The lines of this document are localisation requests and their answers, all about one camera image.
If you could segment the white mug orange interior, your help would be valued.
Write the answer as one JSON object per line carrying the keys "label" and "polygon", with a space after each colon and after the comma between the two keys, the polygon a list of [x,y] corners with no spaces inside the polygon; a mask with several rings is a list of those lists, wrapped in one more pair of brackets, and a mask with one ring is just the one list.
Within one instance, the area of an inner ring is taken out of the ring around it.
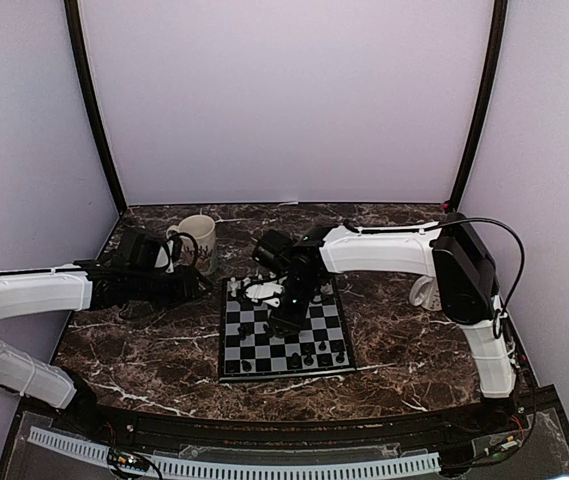
{"label": "white mug orange interior", "polygon": [[409,302],[428,311],[440,311],[441,301],[436,279],[429,276],[419,277],[411,287]]}

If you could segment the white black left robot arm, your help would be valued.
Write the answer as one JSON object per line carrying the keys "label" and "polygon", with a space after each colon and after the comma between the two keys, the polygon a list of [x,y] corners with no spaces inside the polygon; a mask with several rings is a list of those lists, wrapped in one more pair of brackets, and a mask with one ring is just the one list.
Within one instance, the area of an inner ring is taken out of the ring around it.
{"label": "white black left robot arm", "polygon": [[[0,271],[0,320],[58,311],[101,311],[146,302],[177,307],[212,289],[196,266],[181,256],[187,233],[168,237],[141,228],[126,230],[119,244],[96,260],[58,267]],[[95,394],[75,373],[36,360],[0,340],[0,386],[65,411],[84,436],[105,427]]]}

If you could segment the white chess piece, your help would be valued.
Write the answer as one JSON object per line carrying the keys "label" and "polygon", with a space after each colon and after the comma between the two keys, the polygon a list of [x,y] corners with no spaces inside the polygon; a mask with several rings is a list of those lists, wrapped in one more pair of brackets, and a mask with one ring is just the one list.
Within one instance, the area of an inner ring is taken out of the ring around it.
{"label": "white chess piece", "polygon": [[327,282],[323,283],[319,288],[319,292],[323,296],[331,295],[333,292],[331,281],[327,281]]}
{"label": "white chess piece", "polygon": [[235,278],[231,277],[228,283],[229,293],[232,298],[237,297],[237,292],[241,288],[241,283]]}

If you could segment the black front rail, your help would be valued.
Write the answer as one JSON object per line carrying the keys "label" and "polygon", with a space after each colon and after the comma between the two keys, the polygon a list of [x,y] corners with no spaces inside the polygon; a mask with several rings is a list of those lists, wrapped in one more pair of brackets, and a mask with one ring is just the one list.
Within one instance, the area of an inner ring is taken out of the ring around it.
{"label": "black front rail", "polygon": [[473,413],[472,406],[441,412],[325,422],[227,421],[153,414],[100,405],[98,411],[127,446],[175,448],[181,444],[221,447],[332,447],[375,442],[410,446],[467,443],[483,431],[454,422],[454,413]]}

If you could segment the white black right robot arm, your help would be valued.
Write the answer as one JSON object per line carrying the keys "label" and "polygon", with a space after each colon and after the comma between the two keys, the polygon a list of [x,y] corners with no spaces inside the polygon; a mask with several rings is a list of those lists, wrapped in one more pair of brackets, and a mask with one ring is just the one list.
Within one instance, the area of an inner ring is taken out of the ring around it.
{"label": "white black right robot arm", "polygon": [[272,280],[241,281],[240,296],[271,308],[271,330],[279,337],[301,331],[310,301],[332,275],[359,271],[407,273],[437,288],[444,315],[462,329],[475,361],[486,403],[474,413],[485,434],[498,432],[513,416],[517,382],[504,327],[509,295],[502,295],[496,262],[474,229],[478,218],[460,213],[442,222],[363,227],[349,221],[315,226],[298,240],[267,231],[254,260]]}

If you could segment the black grey chess board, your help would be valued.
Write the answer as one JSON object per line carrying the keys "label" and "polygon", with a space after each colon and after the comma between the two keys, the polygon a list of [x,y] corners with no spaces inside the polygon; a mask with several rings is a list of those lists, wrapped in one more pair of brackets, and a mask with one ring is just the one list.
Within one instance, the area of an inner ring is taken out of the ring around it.
{"label": "black grey chess board", "polygon": [[337,283],[331,280],[307,304],[298,331],[271,321],[272,302],[240,292],[234,278],[221,282],[218,380],[269,381],[348,374],[357,370]]}

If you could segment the black frame post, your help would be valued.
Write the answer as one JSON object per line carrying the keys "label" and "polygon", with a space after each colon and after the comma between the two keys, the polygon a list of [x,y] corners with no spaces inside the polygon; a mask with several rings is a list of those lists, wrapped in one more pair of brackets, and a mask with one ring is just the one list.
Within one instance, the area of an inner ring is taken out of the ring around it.
{"label": "black frame post", "polygon": [[470,179],[470,174],[489,110],[504,36],[508,4],[509,2],[507,0],[495,0],[493,2],[491,23],[478,93],[460,165],[453,183],[450,197],[444,207],[446,212],[452,212],[459,209]]}
{"label": "black frame post", "polygon": [[76,0],[64,0],[63,4],[76,74],[89,127],[111,199],[118,215],[122,216],[128,209],[128,205],[116,172],[115,162],[98,105],[80,18],[80,3]]}

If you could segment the cream floral mug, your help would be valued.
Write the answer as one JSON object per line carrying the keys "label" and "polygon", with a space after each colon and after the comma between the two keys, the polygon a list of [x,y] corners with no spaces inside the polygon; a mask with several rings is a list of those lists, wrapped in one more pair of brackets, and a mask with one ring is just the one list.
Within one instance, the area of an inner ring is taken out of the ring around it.
{"label": "cream floral mug", "polygon": [[171,225],[166,230],[166,237],[185,233],[181,236],[181,261],[191,263],[196,258],[196,268],[205,276],[212,275],[218,266],[216,243],[216,223],[203,214],[192,215],[183,219],[178,225]]}

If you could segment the black right frame post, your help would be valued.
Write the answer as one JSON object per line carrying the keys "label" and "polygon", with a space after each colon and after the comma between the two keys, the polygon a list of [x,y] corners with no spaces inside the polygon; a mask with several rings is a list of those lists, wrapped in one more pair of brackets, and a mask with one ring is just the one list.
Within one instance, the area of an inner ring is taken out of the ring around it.
{"label": "black right frame post", "polygon": [[444,207],[446,212],[452,212],[459,209],[470,179],[470,174],[489,110],[504,36],[508,4],[509,2],[507,0],[495,0],[493,2],[491,23],[478,93],[460,165],[453,183],[450,197]]}

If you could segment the pile of black chess pieces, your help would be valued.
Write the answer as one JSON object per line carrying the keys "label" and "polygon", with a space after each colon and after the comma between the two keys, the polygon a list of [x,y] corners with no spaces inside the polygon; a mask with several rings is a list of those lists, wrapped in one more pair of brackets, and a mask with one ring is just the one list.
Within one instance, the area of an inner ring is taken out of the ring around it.
{"label": "pile of black chess pieces", "polygon": [[255,344],[262,344],[268,342],[269,325],[265,322],[241,323],[237,332],[241,342],[253,339]]}

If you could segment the black left frame post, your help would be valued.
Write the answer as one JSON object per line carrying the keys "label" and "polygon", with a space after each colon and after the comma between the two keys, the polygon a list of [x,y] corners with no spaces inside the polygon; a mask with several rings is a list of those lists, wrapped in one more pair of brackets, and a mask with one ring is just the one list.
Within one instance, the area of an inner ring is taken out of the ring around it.
{"label": "black left frame post", "polygon": [[128,205],[116,172],[115,162],[98,105],[80,18],[80,3],[76,0],[64,0],[63,4],[76,74],[89,127],[111,199],[118,215],[122,216],[128,209]]}

